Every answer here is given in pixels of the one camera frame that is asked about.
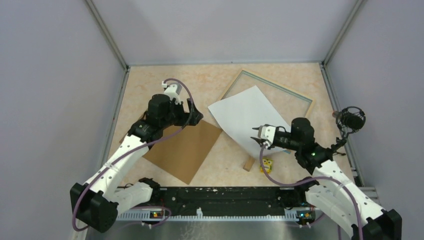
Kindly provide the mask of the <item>printed photo sheet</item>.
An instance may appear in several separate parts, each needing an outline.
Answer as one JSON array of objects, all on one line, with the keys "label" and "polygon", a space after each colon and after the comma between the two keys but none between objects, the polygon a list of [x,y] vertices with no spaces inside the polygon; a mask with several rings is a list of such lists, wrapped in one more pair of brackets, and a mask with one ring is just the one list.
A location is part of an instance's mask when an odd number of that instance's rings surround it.
[{"label": "printed photo sheet", "polygon": [[268,124],[291,130],[257,86],[217,101],[208,106],[208,110],[226,134],[256,159],[261,147],[252,139],[258,136],[258,131],[253,128]]}]

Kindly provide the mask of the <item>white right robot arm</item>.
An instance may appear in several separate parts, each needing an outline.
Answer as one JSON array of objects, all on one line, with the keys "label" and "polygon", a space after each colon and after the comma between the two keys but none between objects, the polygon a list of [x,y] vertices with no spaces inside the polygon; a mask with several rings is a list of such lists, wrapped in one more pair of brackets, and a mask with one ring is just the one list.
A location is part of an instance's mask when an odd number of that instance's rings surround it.
[{"label": "white right robot arm", "polygon": [[282,148],[295,152],[298,164],[311,177],[296,183],[280,183],[281,187],[300,187],[293,192],[299,206],[317,207],[333,220],[352,240],[400,240],[402,217],[386,210],[350,180],[333,159],[333,149],[324,148],[315,140],[310,121],[297,117],[290,131],[269,124],[256,128],[254,140],[265,149]]}]

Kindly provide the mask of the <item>wooden picture frame blue edges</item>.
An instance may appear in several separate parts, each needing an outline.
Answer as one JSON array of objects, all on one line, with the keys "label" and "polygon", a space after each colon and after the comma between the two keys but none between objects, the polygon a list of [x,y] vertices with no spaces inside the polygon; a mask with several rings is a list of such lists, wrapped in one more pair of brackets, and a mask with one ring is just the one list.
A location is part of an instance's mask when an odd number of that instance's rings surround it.
[{"label": "wooden picture frame blue edges", "polygon": [[259,88],[290,127],[293,119],[298,117],[306,118],[315,103],[311,97],[303,93],[244,69],[229,83],[216,102],[254,86]]}]

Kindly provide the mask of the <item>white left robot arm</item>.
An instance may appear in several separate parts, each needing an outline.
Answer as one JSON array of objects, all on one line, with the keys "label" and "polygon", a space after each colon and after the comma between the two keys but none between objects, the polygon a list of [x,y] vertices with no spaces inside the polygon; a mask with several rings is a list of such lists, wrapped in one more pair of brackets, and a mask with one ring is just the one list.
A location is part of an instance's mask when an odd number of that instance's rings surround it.
[{"label": "white left robot arm", "polygon": [[143,178],[121,191],[118,187],[133,165],[155,144],[170,139],[164,130],[176,126],[179,134],[187,126],[196,126],[203,118],[192,97],[184,110],[177,93],[160,93],[151,97],[147,110],[134,122],[123,142],[107,162],[84,184],[75,183],[70,189],[72,228],[76,232],[93,228],[100,233],[108,231],[118,215],[145,203],[154,207],[160,202],[155,190],[157,182]]}]

